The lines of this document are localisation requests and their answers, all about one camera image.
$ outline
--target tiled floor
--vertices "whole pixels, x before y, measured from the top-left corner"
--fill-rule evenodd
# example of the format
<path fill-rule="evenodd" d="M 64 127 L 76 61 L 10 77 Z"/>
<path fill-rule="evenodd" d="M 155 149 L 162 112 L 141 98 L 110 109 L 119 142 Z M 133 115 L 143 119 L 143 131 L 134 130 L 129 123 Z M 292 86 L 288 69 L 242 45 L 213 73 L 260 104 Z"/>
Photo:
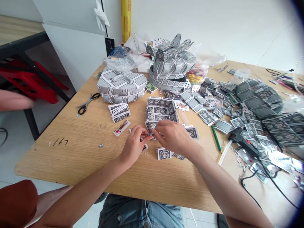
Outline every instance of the tiled floor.
<path fill-rule="evenodd" d="M 61 81 L 72 88 L 71 82 L 68 79 Z M 66 94 L 71 97 L 74 94 L 74 89 L 70 89 Z M 52 120 L 57 112 L 64 105 L 64 101 L 58 98 L 56 104 L 49 104 L 44 100 L 37 100 L 33 108 L 38 129 L 41 131 Z M 22 176 L 16 176 L 14 167 L 21 157 L 28 151 L 34 143 L 29 126 L 23 111 L 0 112 L 0 127 L 5 128 L 8 133 L 8 139 L 0 149 L 0 188 L 14 184 L 24 179 Z M 4 139 L 4 134 L 0 133 L 0 143 Z M 42 180 L 31 179 L 37 187 L 38 194 L 47 191 L 58 189 L 64 185 L 51 183 Z M 99 213 L 102 210 L 103 202 L 93 205 L 88 212 L 74 225 L 74 228 L 98 226 Z M 184 209 L 184 225 L 187 228 L 195 228 L 195 222 L 190 213 L 189 208 Z M 214 213 L 199 211 L 192 209 L 197 227 L 216 228 L 216 217 Z"/>

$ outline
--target red chair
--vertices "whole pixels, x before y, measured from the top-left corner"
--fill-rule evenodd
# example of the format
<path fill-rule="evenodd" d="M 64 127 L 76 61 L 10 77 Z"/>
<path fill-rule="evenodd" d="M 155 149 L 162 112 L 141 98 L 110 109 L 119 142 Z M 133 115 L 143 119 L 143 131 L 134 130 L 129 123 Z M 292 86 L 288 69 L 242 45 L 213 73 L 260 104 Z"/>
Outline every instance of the red chair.
<path fill-rule="evenodd" d="M 7 64 L 28 69 L 28 67 L 20 60 L 13 60 L 8 62 Z M 68 87 L 66 87 L 59 80 L 57 80 L 42 65 L 40 65 L 38 62 L 35 62 L 35 64 L 45 74 L 47 74 L 59 88 L 69 90 Z M 48 85 L 45 84 L 35 73 L 0 67 L 0 75 L 6 78 L 6 80 L 16 86 L 22 92 L 24 92 L 32 100 L 36 100 L 36 98 L 42 98 L 47 100 L 51 104 L 55 104 L 58 102 L 55 97 L 56 92 L 49 88 Z"/>

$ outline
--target jeans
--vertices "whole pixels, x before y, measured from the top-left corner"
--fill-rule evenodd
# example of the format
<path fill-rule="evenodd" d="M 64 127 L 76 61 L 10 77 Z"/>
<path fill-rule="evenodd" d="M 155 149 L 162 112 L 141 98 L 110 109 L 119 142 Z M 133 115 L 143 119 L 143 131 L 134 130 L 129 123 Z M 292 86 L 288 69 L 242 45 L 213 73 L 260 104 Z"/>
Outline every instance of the jeans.
<path fill-rule="evenodd" d="M 114 227 L 184 228 L 183 213 L 179 206 L 109 194 L 98 228 Z"/>

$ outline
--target hand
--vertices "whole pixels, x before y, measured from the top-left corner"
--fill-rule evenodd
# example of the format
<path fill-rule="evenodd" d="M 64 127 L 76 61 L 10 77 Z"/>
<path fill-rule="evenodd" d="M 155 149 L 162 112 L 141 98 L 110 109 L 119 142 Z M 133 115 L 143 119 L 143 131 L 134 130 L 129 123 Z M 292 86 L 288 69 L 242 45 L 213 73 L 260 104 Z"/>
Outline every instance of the hand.
<path fill-rule="evenodd" d="M 186 158 L 191 157 L 191 155 L 197 151 L 203 150 L 203 148 L 191 138 L 184 126 L 179 123 L 170 120 L 160 120 L 152 132 L 164 148 Z"/>
<path fill-rule="evenodd" d="M 127 163 L 129 167 L 131 167 L 136 162 L 143 150 L 143 146 L 147 143 L 147 141 L 153 139 L 153 136 L 146 136 L 147 134 L 148 131 L 145 127 L 141 125 L 136 125 L 133 127 L 133 130 L 127 137 L 123 151 L 120 154 L 120 160 L 123 163 Z"/>

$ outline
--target black table leg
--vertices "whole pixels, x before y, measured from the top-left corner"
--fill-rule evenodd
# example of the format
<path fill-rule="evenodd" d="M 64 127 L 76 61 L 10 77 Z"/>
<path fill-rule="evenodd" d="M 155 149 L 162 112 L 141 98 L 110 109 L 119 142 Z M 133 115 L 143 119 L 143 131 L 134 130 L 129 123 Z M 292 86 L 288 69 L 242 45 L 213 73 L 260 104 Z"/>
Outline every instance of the black table leg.
<path fill-rule="evenodd" d="M 42 79 L 52 90 L 54 90 L 65 102 L 69 102 L 70 98 L 56 85 L 56 83 L 45 74 L 31 58 L 24 52 L 17 54 L 20 59 L 31 69 L 31 71 Z"/>
<path fill-rule="evenodd" d="M 28 121 L 29 128 L 31 129 L 33 138 L 36 141 L 39 138 L 40 133 L 39 133 L 36 121 L 35 121 L 33 110 L 24 109 L 24 114 L 25 114 L 26 120 Z"/>

